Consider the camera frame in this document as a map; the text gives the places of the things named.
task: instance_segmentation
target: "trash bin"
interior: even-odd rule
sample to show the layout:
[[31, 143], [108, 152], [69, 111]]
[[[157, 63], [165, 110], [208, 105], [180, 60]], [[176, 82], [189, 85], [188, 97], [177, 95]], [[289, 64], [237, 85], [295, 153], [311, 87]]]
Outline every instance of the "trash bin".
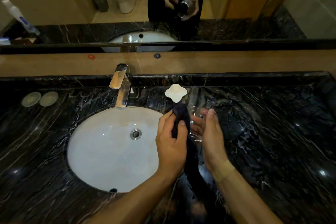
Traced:
[[96, 8], [101, 12], [105, 13], [109, 9], [109, 5], [107, 3], [107, 0], [93, 0]]

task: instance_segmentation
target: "faucet handle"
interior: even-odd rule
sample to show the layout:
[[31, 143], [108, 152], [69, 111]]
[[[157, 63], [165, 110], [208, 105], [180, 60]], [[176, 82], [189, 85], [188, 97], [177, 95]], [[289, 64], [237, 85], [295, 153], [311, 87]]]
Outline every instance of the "faucet handle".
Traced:
[[128, 78], [129, 76], [129, 68], [127, 64], [118, 64], [112, 80], [110, 82], [110, 88], [119, 89], [123, 83], [124, 78]]

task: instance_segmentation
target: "mirror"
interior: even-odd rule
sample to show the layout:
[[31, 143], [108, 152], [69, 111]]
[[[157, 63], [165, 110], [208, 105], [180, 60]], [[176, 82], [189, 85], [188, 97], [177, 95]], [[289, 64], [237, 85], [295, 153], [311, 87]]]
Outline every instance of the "mirror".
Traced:
[[336, 0], [8, 0], [0, 44], [333, 39], [335, 19]]

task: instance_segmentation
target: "tiled floor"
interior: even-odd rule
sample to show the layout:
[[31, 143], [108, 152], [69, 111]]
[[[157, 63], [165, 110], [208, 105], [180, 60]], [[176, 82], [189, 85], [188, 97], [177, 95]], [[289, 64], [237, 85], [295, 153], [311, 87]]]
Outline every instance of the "tiled floor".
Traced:
[[[109, 9], [106, 13], [97, 12], [92, 23], [148, 21], [147, 0], [136, 0], [135, 7], [129, 14], [122, 14], [116, 0], [107, 0]], [[201, 19], [213, 19], [210, 0], [203, 1]]]

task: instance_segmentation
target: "soap bar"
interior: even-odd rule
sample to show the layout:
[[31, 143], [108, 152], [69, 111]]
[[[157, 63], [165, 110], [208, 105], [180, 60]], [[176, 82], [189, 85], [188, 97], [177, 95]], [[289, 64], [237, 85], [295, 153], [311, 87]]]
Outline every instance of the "soap bar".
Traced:
[[166, 97], [171, 98], [171, 100], [173, 100], [175, 103], [180, 102], [182, 97], [186, 94], [187, 90], [176, 83], [170, 86], [170, 88], [165, 92]]

